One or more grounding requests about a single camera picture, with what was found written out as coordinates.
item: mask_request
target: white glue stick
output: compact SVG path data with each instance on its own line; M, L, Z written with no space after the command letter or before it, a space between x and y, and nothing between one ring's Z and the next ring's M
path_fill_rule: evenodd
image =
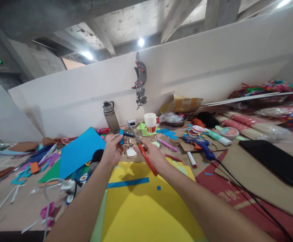
M188 151L187 154L188 154L189 160L190 160L193 168L197 168L197 164L196 164L196 162L195 162L195 160L193 158L193 155L190 153L190 151Z
M213 138L214 140L217 140L219 143L223 144L224 146L229 146L231 143L233 143L233 141L226 139L225 137L219 134L216 134L215 132L209 129L205 129L205 132L209 134L211 138Z

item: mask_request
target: bowl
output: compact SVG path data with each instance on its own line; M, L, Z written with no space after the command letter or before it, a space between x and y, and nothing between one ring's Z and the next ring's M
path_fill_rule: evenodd
M186 120L187 119L184 119L184 120L182 120L180 122L174 122L174 123L172 123L172 122L166 122L166 124L169 125L169 126L172 126L172 127L178 127L178 126L183 126L184 125L184 122Z

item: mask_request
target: glue stick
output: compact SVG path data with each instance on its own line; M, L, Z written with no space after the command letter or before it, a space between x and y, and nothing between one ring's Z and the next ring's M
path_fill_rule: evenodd
M206 129L205 132L214 140L217 140L219 143L223 144L224 146L229 146L231 143L233 143L231 140L224 138L223 136L216 134L215 132Z

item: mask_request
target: cable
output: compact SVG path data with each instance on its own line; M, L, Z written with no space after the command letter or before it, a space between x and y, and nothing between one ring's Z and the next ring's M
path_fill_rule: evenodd
M48 203L48 205L47 205L47 212L46 212L45 233L44 233L44 236L43 236L43 241L45 241L46 236L47 236L47 230L48 230L48 213L49 213L49 207L50 207L50 201L49 201L49 198L48 198L48 195L47 195L47 192L46 192L46 187L47 187L47 183L48 182L52 182L52 181L55 181L55 180L62 180L63 182L65 181L64 179L61 179L61 178L52 178L52 179L49 179L48 181L46 181L45 186L43 187L43 194L45 195L46 200L47 200L47 203Z
M246 187L244 187L242 185L242 183L240 183L230 172L229 170L227 170L227 168L218 160L216 159L216 161L228 172L228 174L241 186L241 188L247 192L251 197L252 199L263 209L263 211L280 227L280 229L284 232L284 234L288 237L289 241L290 242L293 242L293 239L291 237L291 235L289 234L289 232L279 223L279 221L276 220L276 218L274 218L272 216L272 214L269 213L269 211L267 211L267 209L259 203L259 201L257 200L256 196L250 192L249 190L247 190Z

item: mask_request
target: left hand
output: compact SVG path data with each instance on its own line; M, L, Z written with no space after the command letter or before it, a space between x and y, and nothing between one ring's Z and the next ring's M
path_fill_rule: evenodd
M124 145L120 145L120 141L122 138L123 138L123 135L122 134L120 135L118 133L113 135L107 141L101 162L107 162L113 166L118 165L122 152L126 149L125 140L124 140Z

